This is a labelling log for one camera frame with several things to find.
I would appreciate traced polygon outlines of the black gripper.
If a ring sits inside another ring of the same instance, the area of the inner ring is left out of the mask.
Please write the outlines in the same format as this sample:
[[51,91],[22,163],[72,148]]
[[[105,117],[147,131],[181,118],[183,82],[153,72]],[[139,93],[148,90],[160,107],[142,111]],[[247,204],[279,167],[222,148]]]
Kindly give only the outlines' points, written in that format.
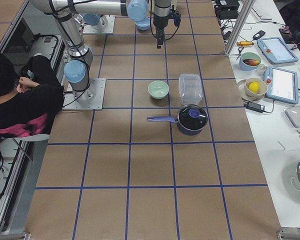
[[153,24],[155,26],[157,49],[160,49],[163,45],[164,29],[168,25],[170,11],[171,11],[170,0],[154,0]]

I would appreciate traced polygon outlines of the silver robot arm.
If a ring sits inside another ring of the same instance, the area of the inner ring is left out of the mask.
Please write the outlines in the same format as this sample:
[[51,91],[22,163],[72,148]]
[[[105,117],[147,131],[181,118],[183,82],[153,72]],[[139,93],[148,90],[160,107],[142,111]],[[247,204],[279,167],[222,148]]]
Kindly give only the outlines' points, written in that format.
[[107,18],[104,18],[103,15],[100,16],[98,14],[84,13],[83,20],[87,25],[101,26],[102,28],[107,27],[109,24]]
[[142,22],[147,17],[147,0],[33,0],[31,4],[39,11],[55,19],[69,59],[63,74],[68,80],[73,99],[81,109],[98,109],[95,100],[102,101],[104,79],[90,78],[93,61],[92,49],[84,43],[83,31],[76,20],[77,15],[118,15]]

